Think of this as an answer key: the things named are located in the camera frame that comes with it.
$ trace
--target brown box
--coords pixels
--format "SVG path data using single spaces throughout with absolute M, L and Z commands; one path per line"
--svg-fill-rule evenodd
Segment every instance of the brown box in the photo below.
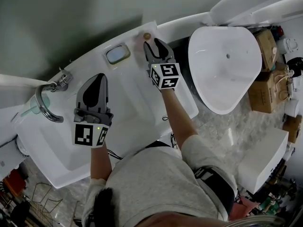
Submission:
M 288 141 L 295 143 L 300 132 L 302 116 L 298 115 L 295 118 L 287 116 L 287 120 L 283 125 L 283 130 L 288 131 Z
M 276 68 L 271 71 L 274 78 L 274 83 L 277 83 L 288 72 L 288 65 L 276 62 Z M 275 95 L 276 104 L 284 102 L 288 97 L 287 78 L 276 84 Z
M 276 107 L 273 75 L 261 72 L 248 89 L 250 106 L 254 111 L 271 113 Z
M 273 48 L 276 47 L 276 42 L 270 30 L 266 29 L 256 35 L 256 40 L 259 44 L 262 53 L 262 70 L 270 71 L 278 58 L 278 51 L 276 55 L 273 54 Z

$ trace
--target marble floor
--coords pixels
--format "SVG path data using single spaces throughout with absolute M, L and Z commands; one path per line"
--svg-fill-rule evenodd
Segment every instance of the marble floor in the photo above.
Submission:
M 237 166 L 247 150 L 255 145 L 264 135 L 268 127 L 282 128 L 284 104 L 277 106 L 271 114 L 251 111 L 248 94 L 239 102 L 229 114 L 217 115 L 211 112 L 203 103 L 193 96 L 199 109 L 199 114 L 193 119 L 198 133 L 222 161 L 231 169 L 237 179 Z M 47 183 L 33 161 L 28 158 L 25 166 L 29 172 L 27 188 L 24 193 L 32 197 L 36 183 Z M 70 226 L 76 202 L 79 201 L 75 216 L 81 217 L 83 203 L 89 178 L 83 179 L 61 189 L 52 189 L 48 198 L 63 201 L 52 212 L 52 217 L 59 226 Z M 37 189 L 35 201 L 40 201 L 47 190 Z

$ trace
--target bathroom sink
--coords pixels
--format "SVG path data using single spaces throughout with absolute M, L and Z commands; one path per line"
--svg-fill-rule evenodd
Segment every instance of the bathroom sink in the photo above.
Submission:
M 203 103 L 216 114 L 228 114 L 260 73 L 262 57 L 246 28 L 201 27 L 190 37 L 188 63 Z
M 41 113 L 32 112 L 21 116 L 29 109 L 30 101 L 21 110 L 15 128 L 25 149 L 41 172 L 56 188 L 60 188 L 89 176 L 90 148 L 72 145 L 71 125 L 76 107 L 76 94 L 81 86 L 98 73 L 108 79 L 108 107 L 114 114 L 108 131 L 107 148 L 124 157 L 139 150 L 171 131 L 164 102 L 159 90 L 152 85 L 146 70 L 147 61 L 143 52 L 143 33 L 161 39 L 155 22 L 128 31 L 96 47 L 78 58 L 65 69 L 73 80 L 66 91 L 47 92 L 49 110 L 64 117 L 63 123 L 54 123 Z M 106 52 L 124 43 L 130 57 L 112 65 Z M 55 81 L 57 74 L 50 81 Z M 196 104 L 183 79 L 175 90 L 181 104 L 191 118 L 198 114 Z M 117 160 L 111 157 L 112 165 Z

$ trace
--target black strap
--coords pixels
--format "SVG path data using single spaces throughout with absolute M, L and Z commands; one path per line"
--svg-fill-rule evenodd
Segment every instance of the black strap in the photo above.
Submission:
M 216 194 L 229 215 L 235 199 L 232 187 L 210 167 L 196 170 L 195 178 L 201 179 Z

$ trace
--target faucet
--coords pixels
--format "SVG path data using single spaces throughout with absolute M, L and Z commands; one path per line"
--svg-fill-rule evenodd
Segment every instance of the faucet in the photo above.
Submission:
M 65 91 L 68 88 L 68 84 L 73 79 L 73 77 L 70 72 L 68 72 L 64 69 L 62 70 L 60 67 L 59 67 L 59 70 L 60 70 L 60 72 L 62 72 L 63 75 L 57 82 L 52 81 L 49 84 L 40 85 L 36 88 L 36 92 L 35 92 L 35 98 L 36 98 L 37 105 L 38 105 L 41 113 L 47 119 L 49 119 L 52 122 L 56 122 L 56 123 L 62 123 L 64 118 L 62 116 L 57 116 L 48 110 L 48 108 L 45 106 L 45 104 L 42 100 L 41 93 L 43 91 L 51 91 L 51 92 Z

